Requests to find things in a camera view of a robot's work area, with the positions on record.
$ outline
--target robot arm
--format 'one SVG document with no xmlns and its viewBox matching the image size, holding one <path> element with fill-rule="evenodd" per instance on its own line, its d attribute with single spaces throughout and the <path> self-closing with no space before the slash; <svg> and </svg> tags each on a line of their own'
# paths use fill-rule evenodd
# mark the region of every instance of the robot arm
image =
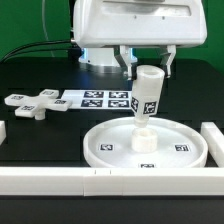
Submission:
<svg viewBox="0 0 224 224">
<path fill-rule="evenodd" d="M 77 0 L 74 38 L 81 48 L 121 46 L 120 65 L 131 76 L 129 47 L 160 48 L 168 76 L 176 47 L 193 47 L 207 37 L 201 0 Z"/>
</svg>

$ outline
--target white cross-shaped block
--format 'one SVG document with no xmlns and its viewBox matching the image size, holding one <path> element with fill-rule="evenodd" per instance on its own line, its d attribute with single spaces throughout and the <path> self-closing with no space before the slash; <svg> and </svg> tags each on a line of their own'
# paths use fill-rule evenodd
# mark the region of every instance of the white cross-shaped block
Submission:
<svg viewBox="0 0 224 224">
<path fill-rule="evenodd" d="M 56 99 L 58 96 L 58 90 L 45 89 L 36 97 L 12 94 L 5 98 L 5 103 L 9 106 L 19 106 L 15 110 L 16 116 L 44 120 L 46 109 L 67 111 L 72 105 L 72 101 Z"/>
</svg>

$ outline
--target black table surface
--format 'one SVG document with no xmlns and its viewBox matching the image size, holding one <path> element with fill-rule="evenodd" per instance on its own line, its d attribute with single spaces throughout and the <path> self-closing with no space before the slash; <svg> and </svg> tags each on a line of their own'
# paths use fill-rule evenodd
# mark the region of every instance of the black table surface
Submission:
<svg viewBox="0 0 224 224">
<path fill-rule="evenodd" d="M 141 64 L 156 61 L 141 60 Z M 223 131 L 224 76 L 201 60 L 176 60 L 163 85 L 156 117 L 200 131 L 212 121 Z M 131 111 L 47 110 L 46 120 L 18 118 L 4 104 L 10 94 L 38 95 L 44 89 L 131 90 L 121 74 L 98 74 L 67 59 L 24 58 L 0 65 L 0 120 L 7 138 L 0 166 L 86 167 L 87 131 Z M 207 166 L 216 166 L 209 156 Z M 222 197 L 0 197 L 0 223 L 222 223 Z"/>
</svg>

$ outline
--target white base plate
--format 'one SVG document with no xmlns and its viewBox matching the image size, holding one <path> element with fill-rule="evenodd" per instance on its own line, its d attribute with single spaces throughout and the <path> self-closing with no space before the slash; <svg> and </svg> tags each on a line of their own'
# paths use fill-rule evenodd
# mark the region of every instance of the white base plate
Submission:
<svg viewBox="0 0 224 224">
<path fill-rule="evenodd" d="M 203 167 L 208 147 L 193 129 L 174 121 L 150 118 L 147 128 L 158 134 L 157 150 L 138 153 L 131 147 L 134 118 L 111 120 L 92 128 L 84 139 L 84 156 L 92 167 Z"/>
</svg>

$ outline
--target black cable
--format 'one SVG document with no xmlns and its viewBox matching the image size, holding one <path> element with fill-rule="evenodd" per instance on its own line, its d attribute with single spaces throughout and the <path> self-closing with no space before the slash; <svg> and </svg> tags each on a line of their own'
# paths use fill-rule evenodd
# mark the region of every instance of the black cable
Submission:
<svg viewBox="0 0 224 224">
<path fill-rule="evenodd" d="M 31 43 L 31 44 L 26 44 L 23 46 L 20 46 L 9 53 L 7 53 L 1 60 L 0 64 L 5 61 L 6 58 L 8 58 L 10 55 L 13 55 L 19 51 L 22 51 L 27 48 L 31 47 L 37 47 L 37 46 L 46 46 L 46 45 L 57 45 L 57 44 L 71 44 L 71 40 L 56 40 L 56 41 L 44 41 L 44 42 L 36 42 L 36 43 Z"/>
<path fill-rule="evenodd" d="M 4 63 L 11 57 L 15 57 L 15 56 L 21 55 L 21 54 L 28 54 L 28 53 L 35 53 L 35 52 L 47 52 L 47 51 L 68 51 L 69 49 L 71 49 L 71 48 L 53 48 L 53 49 L 39 49 L 39 50 L 22 51 L 22 52 L 10 54 L 8 57 L 4 57 L 4 59 L 2 59 L 0 63 Z"/>
</svg>

